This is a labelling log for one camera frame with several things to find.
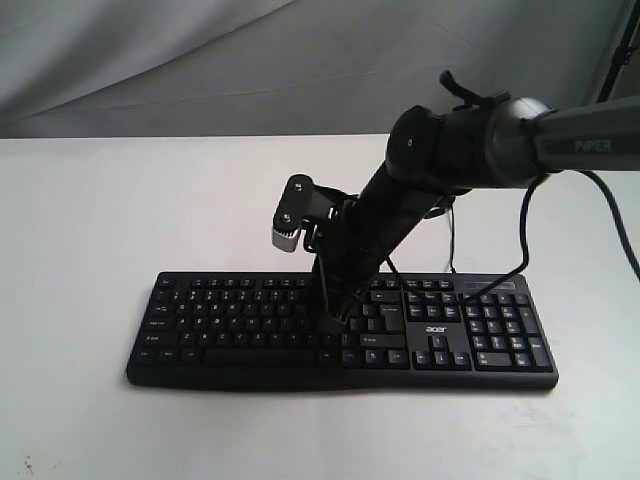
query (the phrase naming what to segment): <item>black keyboard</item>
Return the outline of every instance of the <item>black keyboard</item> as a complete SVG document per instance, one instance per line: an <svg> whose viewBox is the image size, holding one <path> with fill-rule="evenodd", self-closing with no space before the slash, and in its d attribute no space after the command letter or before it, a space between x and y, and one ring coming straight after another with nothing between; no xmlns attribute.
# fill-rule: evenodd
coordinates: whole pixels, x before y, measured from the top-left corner
<svg viewBox="0 0 640 480"><path fill-rule="evenodd" d="M308 273L158 276L127 364L135 385L206 390L549 389L558 371L524 277L391 274L338 336L308 316Z"/></svg>

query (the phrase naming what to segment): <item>white table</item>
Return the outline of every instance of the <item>white table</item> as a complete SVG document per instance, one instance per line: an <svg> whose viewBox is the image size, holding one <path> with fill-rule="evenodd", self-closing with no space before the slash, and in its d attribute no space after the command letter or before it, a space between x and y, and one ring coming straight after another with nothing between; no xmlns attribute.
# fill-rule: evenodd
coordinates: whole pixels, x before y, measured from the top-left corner
<svg viewBox="0 0 640 480"><path fill-rule="evenodd" d="M549 394L230 394L130 386L162 270L307 270L270 224L289 175L357 192L384 136L0 142L0 478L637 478L640 285L604 199L565 173L533 200L526 272ZM640 174L606 174L640 251ZM460 271L520 261L520 191L457 203ZM394 254L443 271L444 218Z"/></svg>

